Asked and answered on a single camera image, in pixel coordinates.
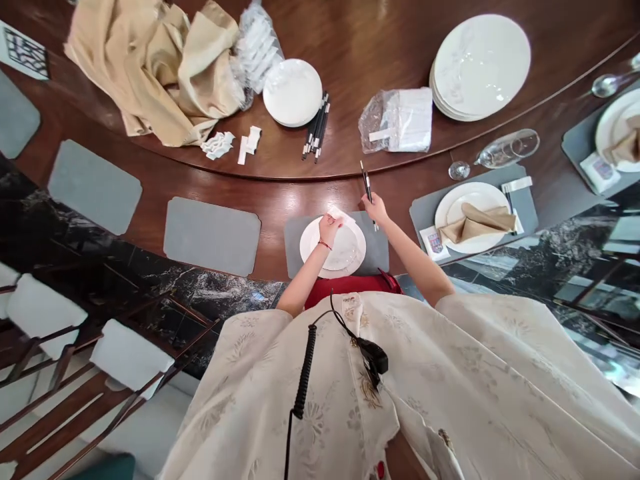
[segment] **black chopsticks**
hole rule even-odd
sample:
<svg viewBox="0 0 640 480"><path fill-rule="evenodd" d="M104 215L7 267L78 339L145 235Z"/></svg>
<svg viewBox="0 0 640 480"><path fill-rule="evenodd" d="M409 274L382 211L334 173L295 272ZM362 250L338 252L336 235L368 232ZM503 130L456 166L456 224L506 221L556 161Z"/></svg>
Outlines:
<svg viewBox="0 0 640 480"><path fill-rule="evenodd" d="M360 160L360 170L362 170L362 179L365 181L365 192L367 192L367 198L373 203L373 197L371 196L371 180L369 180L369 173L365 170L365 166ZM378 231L378 225L375 220L373 221L373 230Z"/></svg>
<svg viewBox="0 0 640 480"><path fill-rule="evenodd" d="M322 96L322 102L318 113L309 123L307 127L307 142L302 150L302 160L306 160L307 155L315 152L315 162L318 163L318 158L322 153L322 140L325 136L325 128L327 127L327 114L329 113L329 94L325 91Z"/></svg>

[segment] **left hand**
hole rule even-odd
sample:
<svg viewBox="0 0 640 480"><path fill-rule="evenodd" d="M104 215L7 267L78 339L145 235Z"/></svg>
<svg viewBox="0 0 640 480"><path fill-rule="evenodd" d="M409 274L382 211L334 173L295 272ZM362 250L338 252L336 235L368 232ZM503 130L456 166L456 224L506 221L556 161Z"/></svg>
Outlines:
<svg viewBox="0 0 640 480"><path fill-rule="evenodd" d="M338 228L342 227L342 218L334 219L330 214L325 213L320 219L320 240L333 248L333 241Z"/></svg>

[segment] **red garment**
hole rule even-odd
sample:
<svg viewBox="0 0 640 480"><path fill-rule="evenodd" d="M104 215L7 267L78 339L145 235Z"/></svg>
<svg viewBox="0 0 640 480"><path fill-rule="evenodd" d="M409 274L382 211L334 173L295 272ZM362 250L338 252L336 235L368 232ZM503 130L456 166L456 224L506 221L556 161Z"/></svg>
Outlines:
<svg viewBox="0 0 640 480"><path fill-rule="evenodd" d="M310 309L320 300L328 297L333 289L334 294L363 291L386 291L403 294L397 280L380 270L380 275L372 277L342 277L338 279L321 279L315 281L311 293L305 302L305 309Z"/></svg>

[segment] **beige napkin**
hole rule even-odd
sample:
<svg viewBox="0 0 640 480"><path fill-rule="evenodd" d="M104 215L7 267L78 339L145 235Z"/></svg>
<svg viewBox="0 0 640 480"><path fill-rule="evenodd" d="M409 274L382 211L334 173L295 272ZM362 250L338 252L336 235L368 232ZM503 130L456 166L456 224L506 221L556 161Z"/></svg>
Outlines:
<svg viewBox="0 0 640 480"><path fill-rule="evenodd" d="M463 203L462 213L465 214L462 220L440 229L440 235L446 236L453 243L462 243L480 235L515 230L517 218L509 213L508 207L498 207L483 212L470 203Z"/></svg>
<svg viewBox="0 0 640 480"><path fill-rule="evenodd" d="M617 165L621 161L640 161L640 115L627 119L631 133L605 151L605 159Z"/></svg>
<svg viewBox="0 0 640 480"><path fill-rule="evenodd" d="M129 136L199 145L239 108L229 49L238 25L209 0L193 24L160 0L80 0L65 53L122 112Z"/></svg>

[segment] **round table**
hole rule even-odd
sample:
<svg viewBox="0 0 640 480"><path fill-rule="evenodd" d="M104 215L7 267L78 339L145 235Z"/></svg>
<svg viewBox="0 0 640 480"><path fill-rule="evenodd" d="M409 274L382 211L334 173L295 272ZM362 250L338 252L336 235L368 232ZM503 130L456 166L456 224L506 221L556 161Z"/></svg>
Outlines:
<svg viewBox="0 0 640 480"><path fill-rule="evenodd" d="M176 2L190 17L204 0ZM245 4L221 0L238 19ZM624 73L640 51L640 5L614 0L265 0L287 58L302 58L319 72L331 95L331 113L318 164L302 161L306 128L288 129L268 115L260 96L245 112L221 121L217 131L236 137L256 125L263 130L255 155L237 164L237 150L216 161L200 148L164 147L155 136L126 137L118 108L63 53L73 7L64 0L7 0L0 19L47 48L51 80L30 79L2 70L40 110L42 124L16 161L22 172L45 187L60 141L72 139L142 183L143 195L124 239L163 255L167 202L174 196L256 213L262 221L252 278L287 280L283 228L292 217L318 215L328 206L360 210L364 194L360 160L372 188L390 216L416 239L411 202L453 184L452 161L473 162L495 138L521 128L541 138L536 154L522 162L533 178L540 228L570 218L600 198L560 149L561 138L606 100L585 95L595 78ZM531 42L531 71L524 87L502 111L482 121L461 123L434 109L432 146L427 153L378 152L364 155L358 118L381 89L416 88L428 83L438 47L458 23L481 13L499 13L518 22ZM471 175L484 168L473 167ZM404 268L391 250L391 272Z"/></svg>

